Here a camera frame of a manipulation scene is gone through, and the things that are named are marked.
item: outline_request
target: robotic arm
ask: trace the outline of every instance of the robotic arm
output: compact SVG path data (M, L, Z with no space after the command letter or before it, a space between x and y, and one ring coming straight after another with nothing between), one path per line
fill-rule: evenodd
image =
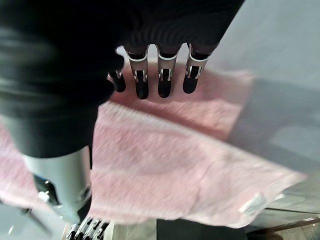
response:
M70 223L88 214L98 107L114 90L126 94L118 46L146 99L149 44L158 49L158 93L166 98L188 43L183 90L191 94L242 3L0 0L0 114L39 198Z

